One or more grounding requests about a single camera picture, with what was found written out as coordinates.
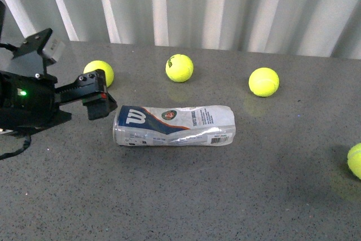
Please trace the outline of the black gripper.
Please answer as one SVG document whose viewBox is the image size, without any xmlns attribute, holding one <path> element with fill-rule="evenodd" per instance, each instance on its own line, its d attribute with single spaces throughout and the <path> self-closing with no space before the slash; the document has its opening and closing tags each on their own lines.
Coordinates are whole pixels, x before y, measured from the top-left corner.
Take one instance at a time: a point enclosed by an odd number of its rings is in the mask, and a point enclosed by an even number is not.
<svg viewBox="0 0 361 241">
<path fill-rule="evenodd" d="M 89 120 L 107 117 L 117 103 L 107 90 L 105 71 L 96 69 L 78 76 L 74 83 L 55 89 L 58 79 L 47 73 L 42 49 L 54 34 L 47 28 L 27 37 L 20 46 L 1 47 L 12 59 L 1 71 L 1 133 L 32 135 L 71 120 L 60 106 L 80 100 Z"/>
</svg>

